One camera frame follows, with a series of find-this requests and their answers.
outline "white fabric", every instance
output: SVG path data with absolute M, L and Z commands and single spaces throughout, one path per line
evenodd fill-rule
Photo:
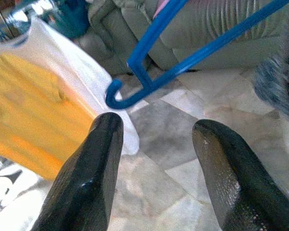
M 105 103 L 105 92 L 111 83 L 111 76 L 69 39 L 36 18 L 32 19 L 31 28 L 25 35 L 0 44 L 2 52 L 13 53 L 55 72 L 64 81 L 62 87 L 67 85 L 72 89 L 65 89 L 67 96 L 80 104 L 85 102 L 89 106 L 86 107 L 89 113 L 119 114 L 124 122 L 122 154 L 137 153 L 139 137 L 127 112 L 112 110 Z

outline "yellow cloth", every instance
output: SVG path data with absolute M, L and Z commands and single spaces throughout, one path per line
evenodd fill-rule
M 17 56 L 0 56 L 0 155 L 46 179 L 88 135 L 93 122 L 59 90 L 58 77 Z

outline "marble floor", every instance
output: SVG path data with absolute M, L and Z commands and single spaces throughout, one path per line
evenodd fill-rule
M 152 77 L 160 73 L 150 69 Z M 220 230 L 192 145 L 192 126 L 203 118 L 237 131 L 289 194 L 289 121 L 258 99 L 252 76 L 247 69 L 185 73 L 128 109 L 140 150 L 121 157 L 108 231 Z M 133 76 L 119 78 L 125 83 L 123 97 L 140 87 Z M 7 206 L 0 212 L 0 230 L 29 230 L 50 186 L 24 169 L 3 200 Z M 35 206 L 24 205 L 25 200 Z M 27 212 L 5 222 L 20 208 Z

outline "blue clothes hanger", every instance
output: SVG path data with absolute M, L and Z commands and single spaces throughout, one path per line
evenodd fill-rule
M 122 82 L 118 79 L 113 80 L 107 89 L 105 99 L 106 104 L 109 107 L 114 109 L 124 109 L 134 105 L 289 3 L 289 0 L 273 0 L 243 22 L 219 36 L 216 40 L 208 43 L 206 46 L 199 49 L 197 52 L 162 74 L 157 79 L 152 80 L 146 69 L 143 67 L 142 61 L 161 32 L 187 1 L 188 0 L 170 0 L 165 8 L 158 14 L 156 19 L 154 19 L 153 23 L 143 35 L 127 61 L 128 66 L 140 80 L 143 88 L 129 98 L 117 101 L 115 95 L 122 88 Z

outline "pink fabric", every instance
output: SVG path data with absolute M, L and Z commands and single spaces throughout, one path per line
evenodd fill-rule
M 161 12 L 162 9 L 164 9 L 164 7 L 167 5 L 167 3 L 170 0 L 158 0 L 158 8 L 155 11 L 155 14 L 153 15 L 153 19 L 156 18 L 156 16 L 159 14 L 159 12 Z

